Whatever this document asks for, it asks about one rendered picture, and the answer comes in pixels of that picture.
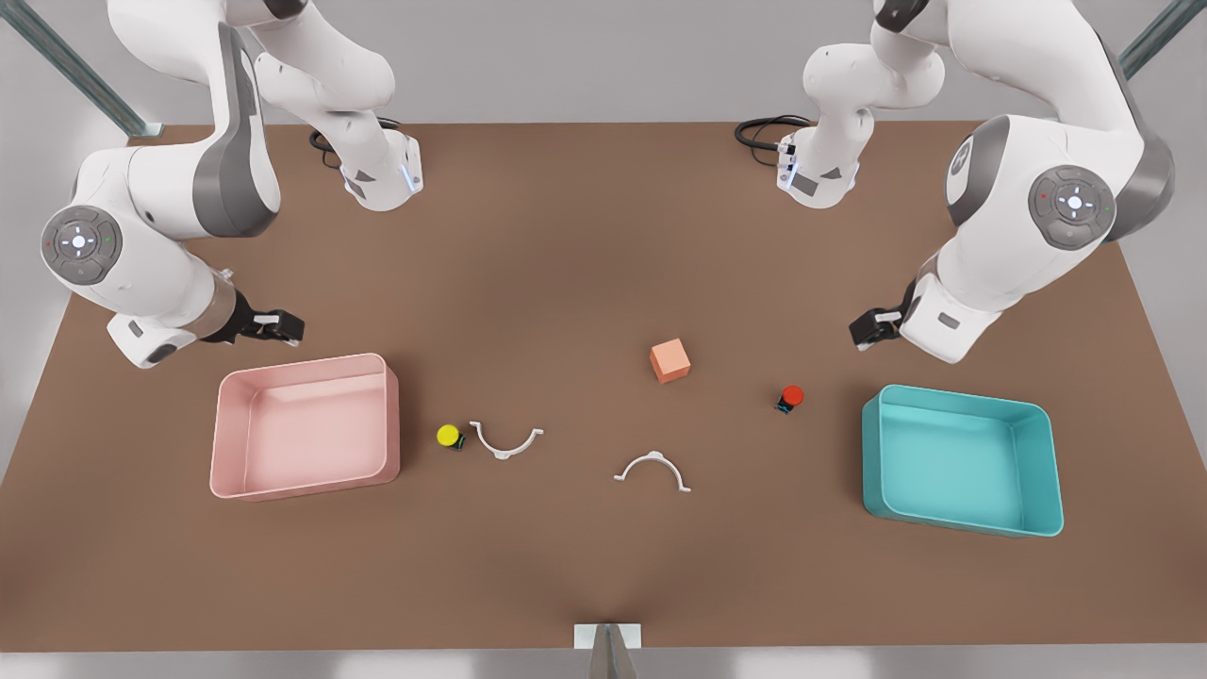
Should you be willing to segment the pink storage box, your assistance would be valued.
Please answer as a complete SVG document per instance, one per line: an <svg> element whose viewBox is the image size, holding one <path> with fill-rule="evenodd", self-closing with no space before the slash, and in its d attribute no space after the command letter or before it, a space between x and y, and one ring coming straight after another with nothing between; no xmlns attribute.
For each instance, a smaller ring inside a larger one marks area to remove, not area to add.
<svg viewBox="0 0 1207 679"><path fill-rule="evenodd" d="M398 379L380 355L231 373L220 384L208 486L263 502L392 481Z"/></svg>

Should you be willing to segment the blue storage box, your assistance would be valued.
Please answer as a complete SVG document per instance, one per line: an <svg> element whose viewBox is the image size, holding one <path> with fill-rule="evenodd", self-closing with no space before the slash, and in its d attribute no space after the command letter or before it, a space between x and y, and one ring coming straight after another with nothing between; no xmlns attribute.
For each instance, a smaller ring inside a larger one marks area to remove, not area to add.
<svg viewBox="0 0 1207 679"><path fill-rule="evenodd" d="M1008 538L1065 529L1038 405L888 384L861 412L862 494L879 519Z"/></svg>

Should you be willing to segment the orange cube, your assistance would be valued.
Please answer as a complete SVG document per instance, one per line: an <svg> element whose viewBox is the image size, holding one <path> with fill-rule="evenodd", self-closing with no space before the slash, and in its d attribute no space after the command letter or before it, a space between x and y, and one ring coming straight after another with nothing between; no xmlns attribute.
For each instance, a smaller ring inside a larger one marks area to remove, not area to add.
<svg viewBox="0 0 1207 679"><path fill-rule="evenodd" d="M672 382L690 373L690 359L680 339L660 343L651 349L651 364L658 384Z"/></svg>

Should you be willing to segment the silver frame post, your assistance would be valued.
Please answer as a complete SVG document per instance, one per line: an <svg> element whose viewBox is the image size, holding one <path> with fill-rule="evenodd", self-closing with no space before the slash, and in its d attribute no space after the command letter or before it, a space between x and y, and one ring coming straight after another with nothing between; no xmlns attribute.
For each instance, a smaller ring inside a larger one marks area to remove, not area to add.
<svg viewBox="0 0 1207 679"><path fill-rule="evenodd" d="M164 125L159 122L147 122L138 115L112 89L103 77L80 57L62 36L49 27L43 18L31 8L27 0L0 0L0 19L25 39L27 43L56 66L74 88L82 93L94 106L103 111L127 137L161 137Z"/></svg>
<svg viewBox="0 0 1207 679"><path fill-rule="evenodd" d="M642 648L641 624L575 624L573 648L590 649L587 679L639 679L630 650Z"/></svg>
<svg viewBox="0 0 1207 679"><path fill-rule="evenodd" d="M1119 55L1124 78L1135 77L1135 74L1151 62L1151 58L1189 27L1205 8L1207 0L1170 0Z"/></svg>

